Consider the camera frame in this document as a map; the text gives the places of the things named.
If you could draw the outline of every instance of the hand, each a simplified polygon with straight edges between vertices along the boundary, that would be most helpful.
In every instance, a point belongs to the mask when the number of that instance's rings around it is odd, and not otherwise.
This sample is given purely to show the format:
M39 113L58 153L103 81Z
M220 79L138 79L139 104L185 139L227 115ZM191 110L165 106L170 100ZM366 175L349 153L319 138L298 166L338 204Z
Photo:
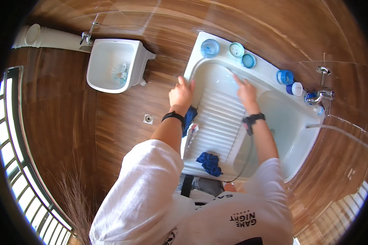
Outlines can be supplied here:
M190 87L187 86L182 76L178 77L178 83L169 92L169 101L171 111L184 116L192 102L193 92L195 90L195 80L192 80Z
M237 96L249 115L260 113L259 105L256 102L256 88L244 79L241 81L236 74L233 75L234 80L239 85Z

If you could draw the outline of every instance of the broom bristles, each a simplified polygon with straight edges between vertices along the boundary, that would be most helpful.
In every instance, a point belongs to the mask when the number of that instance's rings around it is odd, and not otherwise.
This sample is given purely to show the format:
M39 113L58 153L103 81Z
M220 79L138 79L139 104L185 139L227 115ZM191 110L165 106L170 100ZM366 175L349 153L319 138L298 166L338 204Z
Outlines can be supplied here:
M85 188L82 187L80 175L68 172L61 173L62 181L58 189L62 195L66 214L73 223L73 230L81 245L90 245L89 231L93 222L90 206L84 195Z

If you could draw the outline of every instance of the white bucket sink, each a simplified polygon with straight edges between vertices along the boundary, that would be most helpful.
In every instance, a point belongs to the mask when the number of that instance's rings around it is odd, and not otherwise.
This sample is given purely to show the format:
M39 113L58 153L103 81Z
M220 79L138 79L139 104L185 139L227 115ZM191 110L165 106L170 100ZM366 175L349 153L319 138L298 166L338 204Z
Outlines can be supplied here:
M96 39L91 50L86 80L102 92L121 93L131 86L146 85L143 73L155 54L142 42L127 39Z
M201 43L212 38L220 45L219 54L211 59L201 56ZM184 78L195 79L192 106L198 109L194 123L199 130L183 152L183 173L194 176L231 181L244 169L238 181L245 181L255 173L258 162L252 138L247 135L242 119L247 116L236 95L238 85L227 67L240 79L246 78L257 88L257 101L274 135L285 182L292 179L304 163L319 134L319 128L306 129L306 125L320 124L314 107L289 95L285 86L276 80L277 67L255 56L256 65L244 68L238 58L227 55L231 42L201 32L196 40ZM223 173L214 177L196 162L202 152L216 154Z

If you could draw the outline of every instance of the white t-shirt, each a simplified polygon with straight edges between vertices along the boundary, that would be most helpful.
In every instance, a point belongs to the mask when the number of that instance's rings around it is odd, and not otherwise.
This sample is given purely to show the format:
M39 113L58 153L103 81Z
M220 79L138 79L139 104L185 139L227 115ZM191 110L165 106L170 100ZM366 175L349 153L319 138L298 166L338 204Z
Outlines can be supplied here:
M286 206L277 158L259 166L244 184L245 194L225 191L203 206L175 193L183 166L180 155L160 140L136 145L124 157L118 180L94 218L91 242L293 243L292 214ZM197 194L191 191L190 197L196 199Z

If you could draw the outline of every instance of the faucet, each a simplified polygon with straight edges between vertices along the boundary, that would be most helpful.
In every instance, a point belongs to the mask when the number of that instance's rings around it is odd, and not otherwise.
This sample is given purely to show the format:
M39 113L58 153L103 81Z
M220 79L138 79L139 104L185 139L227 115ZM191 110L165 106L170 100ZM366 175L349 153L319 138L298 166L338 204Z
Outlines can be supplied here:
M320 82L322 89L319 90L316 93L316 95L314 94L306 95L304 100L310 105L317 105L322 101L323 98L329 99L330 100L329 110L331 110L331 102L334 99L334 91L332 90L332 88L324 86L324 81L326 79L326 76L330 75L331 71L324 66L318 66L316 71L322 74L322 80Z
M86 32L86 31L82 32L82 40L79 42L79 45L82 45L82 42L83 42L84 39L86 39L86 42L87 42L88 45L92 44L92 42L90 40L91 33L93 32L94 26L98 25L98 23L93 21L91 24L92 25L91 25L91 28L90 28L89 32Z

